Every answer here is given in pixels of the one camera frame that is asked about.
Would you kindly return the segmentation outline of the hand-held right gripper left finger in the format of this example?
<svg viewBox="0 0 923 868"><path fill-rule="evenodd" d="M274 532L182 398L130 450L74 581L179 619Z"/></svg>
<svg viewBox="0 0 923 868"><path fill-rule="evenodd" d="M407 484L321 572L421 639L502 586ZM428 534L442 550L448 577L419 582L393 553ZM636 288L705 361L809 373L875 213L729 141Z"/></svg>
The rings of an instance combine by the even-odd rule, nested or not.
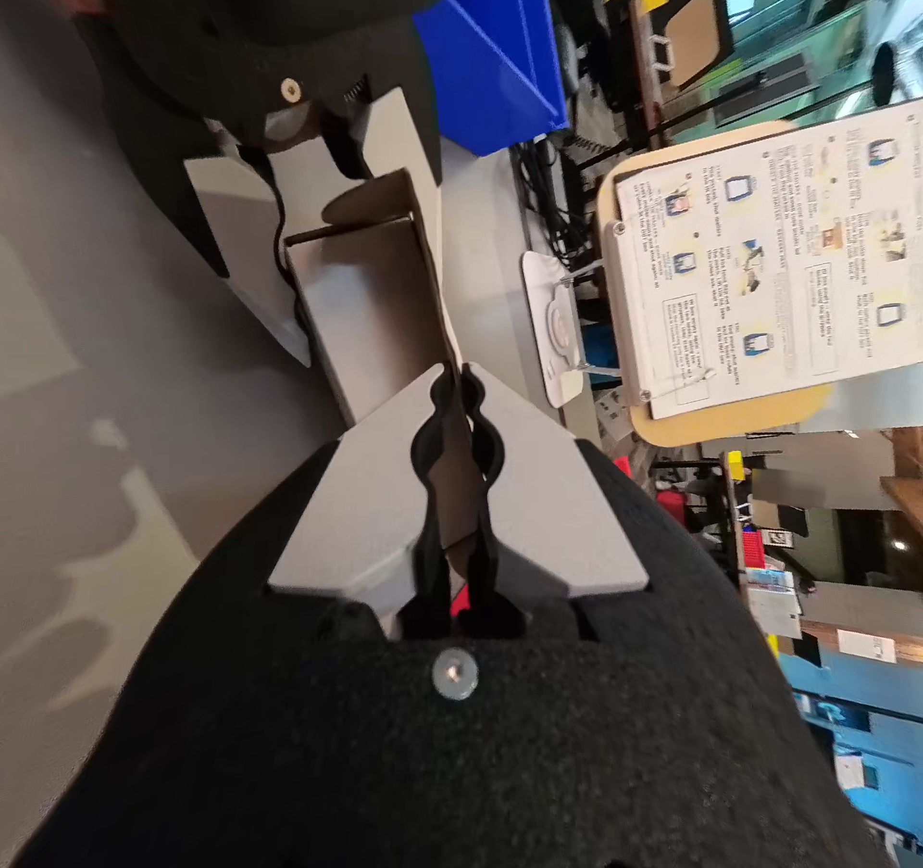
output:
<svg viewBox="0 0 923 868"><path fill-rule="evenodd" d="M336 442L268 585L439 638L451 627L446 550L461 539L461 402L438 363Z"/></svg>

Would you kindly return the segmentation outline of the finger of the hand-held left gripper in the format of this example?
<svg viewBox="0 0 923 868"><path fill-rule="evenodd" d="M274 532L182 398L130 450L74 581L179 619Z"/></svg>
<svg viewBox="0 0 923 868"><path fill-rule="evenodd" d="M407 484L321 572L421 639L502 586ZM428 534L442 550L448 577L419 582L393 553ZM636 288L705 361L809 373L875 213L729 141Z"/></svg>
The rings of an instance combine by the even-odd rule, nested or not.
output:
<svg viewBox="0 0 923 868"><path fill-rule="evenodd" d="M284 253L284 200L269 156L237 149L185 160L184 167L225 265L225 284L289 355L311 366Z"/></svg>
<svg viewBox="0 0 923 868"><path fill-rule="evenodd" d="M405 169L409 174L426 233L442 229L441 188L434 181L402 90L396 88L360 114L363 158L374 177ZM364 179L344 176L321 136L305 139L270 160L285 209L285 235L326 226L323 210L341 194L363 186Z"/></svg>

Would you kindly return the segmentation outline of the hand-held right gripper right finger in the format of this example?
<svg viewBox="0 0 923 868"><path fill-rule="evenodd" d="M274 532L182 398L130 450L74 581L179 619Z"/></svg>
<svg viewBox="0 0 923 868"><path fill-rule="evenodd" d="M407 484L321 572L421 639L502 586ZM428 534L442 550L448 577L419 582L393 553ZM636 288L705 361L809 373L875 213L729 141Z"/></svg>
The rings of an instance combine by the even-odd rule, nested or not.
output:
<svg viewBox="0 0 923 868"><path fill-rule="evenodd" d="M650 577L576 438L476 363L461 369L467 627L644 591Z"/></svg>

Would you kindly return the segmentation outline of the blue plastic bin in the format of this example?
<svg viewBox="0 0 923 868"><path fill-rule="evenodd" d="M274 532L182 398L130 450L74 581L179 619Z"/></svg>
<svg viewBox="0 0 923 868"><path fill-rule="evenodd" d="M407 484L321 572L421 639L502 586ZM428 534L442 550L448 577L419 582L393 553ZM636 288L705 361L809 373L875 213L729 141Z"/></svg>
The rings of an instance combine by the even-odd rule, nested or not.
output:
<svg viewBox="0 0 923 868"><path fill-rule="evenodd" d="M443 137L486 157L569 122L549 0L439 0L413 23Z"/></svg>

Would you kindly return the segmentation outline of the white cardboard mailer box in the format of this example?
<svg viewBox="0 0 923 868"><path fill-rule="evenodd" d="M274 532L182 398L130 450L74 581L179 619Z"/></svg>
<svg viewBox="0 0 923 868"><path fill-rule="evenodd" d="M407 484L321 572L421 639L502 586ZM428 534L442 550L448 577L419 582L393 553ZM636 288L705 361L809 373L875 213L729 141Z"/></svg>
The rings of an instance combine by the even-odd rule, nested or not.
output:
<svg viewBox="0 0 923 868"><path fill-rule="evenodd" d="M407 171L350 189L323 218L288 258L348 429L438 363L454 371L462 411L460 354Z"/></svg>

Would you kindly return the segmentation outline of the grey desk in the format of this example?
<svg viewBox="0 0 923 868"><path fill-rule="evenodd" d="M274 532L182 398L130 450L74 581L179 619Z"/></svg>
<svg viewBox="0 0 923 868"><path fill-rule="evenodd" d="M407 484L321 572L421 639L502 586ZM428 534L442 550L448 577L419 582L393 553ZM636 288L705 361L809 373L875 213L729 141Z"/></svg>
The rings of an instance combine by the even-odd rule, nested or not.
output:
<svg viewBox="0 0 923 868"><path fill-rule="evenodd" d="M118 158L74 26L2 0L2 866L334 866L295 784L183 746L154 796L77 794L157 620L221 532L261 548L333 431L287 364Z"/></svg>

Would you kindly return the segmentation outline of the brown square panel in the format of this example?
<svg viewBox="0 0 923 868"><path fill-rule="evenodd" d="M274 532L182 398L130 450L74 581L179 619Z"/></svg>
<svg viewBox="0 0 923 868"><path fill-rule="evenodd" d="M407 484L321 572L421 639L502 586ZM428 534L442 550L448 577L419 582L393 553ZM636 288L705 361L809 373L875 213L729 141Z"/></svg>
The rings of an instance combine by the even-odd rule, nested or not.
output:
<svg viewBox="0 0 923 868"><path fill-rule="evenodd" d="M721 52L721 32L716 0L686 0L663 26L672 57L670 84L686 89L704 74Z"/></svg>

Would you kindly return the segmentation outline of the printed instruction sheet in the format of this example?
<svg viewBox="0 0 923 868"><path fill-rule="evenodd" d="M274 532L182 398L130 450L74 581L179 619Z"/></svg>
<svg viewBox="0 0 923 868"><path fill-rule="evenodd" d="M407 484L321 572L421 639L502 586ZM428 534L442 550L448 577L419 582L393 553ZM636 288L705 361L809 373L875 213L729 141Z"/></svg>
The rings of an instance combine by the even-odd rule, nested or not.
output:
<svg viewBox="0 0 923 868"><path fill-rule="evenodd" d="M614 175L619 358L652 420L921 363L921 112Z"/></svg>

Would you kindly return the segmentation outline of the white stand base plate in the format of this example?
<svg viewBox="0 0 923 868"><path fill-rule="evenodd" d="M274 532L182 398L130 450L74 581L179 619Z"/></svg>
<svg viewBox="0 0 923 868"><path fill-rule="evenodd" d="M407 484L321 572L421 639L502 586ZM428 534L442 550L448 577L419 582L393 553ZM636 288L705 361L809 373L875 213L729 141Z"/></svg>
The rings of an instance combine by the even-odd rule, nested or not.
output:
<svg viewBox="0 0 923 868"><path fill-rule="evenodd" d="M619 368L596 366L587 360L573 290L579 280L602 268L598 260L570 272L555 256L536 251L525 251L521 258L539 370L553 408L560 409L577 397L586 377L621 380Z"/></svg>

